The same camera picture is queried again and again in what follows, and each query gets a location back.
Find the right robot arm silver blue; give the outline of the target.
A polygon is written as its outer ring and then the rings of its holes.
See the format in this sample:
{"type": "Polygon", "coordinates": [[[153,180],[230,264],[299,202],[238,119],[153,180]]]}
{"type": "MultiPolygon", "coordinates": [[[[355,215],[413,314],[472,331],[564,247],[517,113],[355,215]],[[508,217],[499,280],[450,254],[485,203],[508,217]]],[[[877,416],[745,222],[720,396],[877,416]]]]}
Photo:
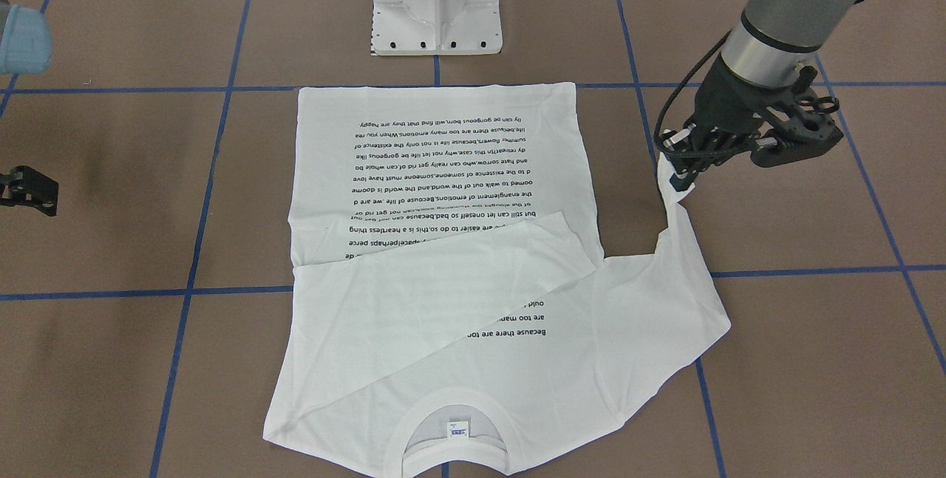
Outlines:
{"type": "Polygon", "coordinates": [[[40,10],[1,0],[1,74],[41,74],[52,61],[52,33],[40,10]]]}

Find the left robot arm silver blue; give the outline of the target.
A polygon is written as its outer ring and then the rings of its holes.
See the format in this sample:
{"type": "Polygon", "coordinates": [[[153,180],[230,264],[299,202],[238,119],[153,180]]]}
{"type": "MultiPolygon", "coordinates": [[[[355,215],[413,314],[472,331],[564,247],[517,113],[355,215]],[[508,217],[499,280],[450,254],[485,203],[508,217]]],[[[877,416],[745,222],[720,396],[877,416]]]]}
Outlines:
{"type": "Polygon", "coordinates": [[[818,97],[809,63],[854,4],[865,0],[749,0],[740,20],[704,61],[695,111],[678,132],[653,140],[686,191],[713,165],[746,152],[758,167],[824,155],[843,138],[833,97],[818,97]]]}

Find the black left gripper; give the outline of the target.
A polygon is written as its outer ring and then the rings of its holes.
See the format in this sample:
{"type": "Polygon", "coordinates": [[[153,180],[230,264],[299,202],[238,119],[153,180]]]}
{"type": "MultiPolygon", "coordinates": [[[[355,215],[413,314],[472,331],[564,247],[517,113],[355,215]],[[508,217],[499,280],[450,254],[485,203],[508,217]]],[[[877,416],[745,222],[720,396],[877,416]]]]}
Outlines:
{"type": "Polygon", "coordinates": [[[663,132],[658,148],[673,167],[671,186],[686,191],[699,173],[749,152],[759,167],[790,162],[798,145],[788,129],[800,124],[800,105],[789,87],[757,87],[714,61],[695,95],[695,111],[683,132],[663,132]]]}

